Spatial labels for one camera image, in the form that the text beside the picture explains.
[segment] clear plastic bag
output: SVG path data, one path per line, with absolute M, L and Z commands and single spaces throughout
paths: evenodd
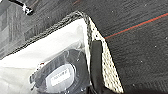
M 77 94 L 90 85 L 85 53 L 63 51 L 30 77 L 41 94 Z

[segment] woven mesh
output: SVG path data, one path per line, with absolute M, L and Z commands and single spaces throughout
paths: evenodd
M 123 93 L 123 88 L 121 82 L 118 77 L 118 73 L 112 61 L 112 57 L 110 55 L 109 48 L 105 39 L 101 36 L 94 23 L 90 20 L 91 30 L 92 32 L 92 41 L 93 40 L 101 40 L 103 45 L 103 53 L 102 53 L 102 70 L 103 70 L 103 78 L 105 86 L 116 93 Z

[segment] black surface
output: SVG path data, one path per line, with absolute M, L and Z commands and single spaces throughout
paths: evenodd
M 33 7 L 32 16 L 26 16 L 20 6 L 7 0 L 0 4 L 1 59 L 75 10 L 87 13 L 103 37 L 168 12 L 167 0 L 21 1 Z M 125 91 L 152 88 L 167 92 L 167 41 L 163 40 L 167 34 L 166 21 L 108 39 Z
M 164 17 L 106 40 L 126 92 L 168 92 L 167 20 Z

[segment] white label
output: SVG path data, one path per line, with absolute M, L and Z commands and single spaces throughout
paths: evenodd
M 68 79 L 69 77 L 70 77 L 70 72 L 69 72 L 69 69 L 67 68 L 66 70 L 60 72 L 59 74 L 51 78 L 51 85 L 55 86 L 61 83 L 62 81 Z

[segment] red line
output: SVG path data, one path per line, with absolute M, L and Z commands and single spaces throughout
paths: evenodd
M 148 20 L 148 21 L 142 22 L 142 23 L 140 23 L 140 24 L 138 24 L 138 25 L 132 26 L 132 27 L 127 28 L 127 29 L 125 29 L 125 30 L 123 30 L 123 31 L 120 31 L 120 32 L 118 32 L 118 33 L 115 33 L 115 34 L 113 34 L 113 35 L 107 36 L 107 37 L 105 37 L 105 39 L 108 39 L 108 38 L 110 38 L 110 37 L 112 37 L 112 36 L 115 36 L 115 35 L 121 34 L 121 33 L 126 32 L 126 31 L 128 31 L 128 30 L 131 30 L 131 29 L 133 29 L 133 28 L 136 28 L 136 27 L 142 26 L 142 25 L 144 25 L 144 24 L 147 24 L 147 23 L 153 22 L 153 21 L 155 21 L 155 20 L 157 20 L 157 19 L 160 19 L 160 18 L 162 18 L 162 17 L 165 17 L 165 16 L 168 16 L 168 13 L 163 14 L 163 15 L 161 15 L 161 16 L 158 16 L 158 17 L 156 17 L 156 18 L 150 19 L 150 20 Z
M 74 3 L 73 3 L 73 5 L 75 5 L 76 3 L 79 3 L 80 2 L 80 0 L 76 0 Z

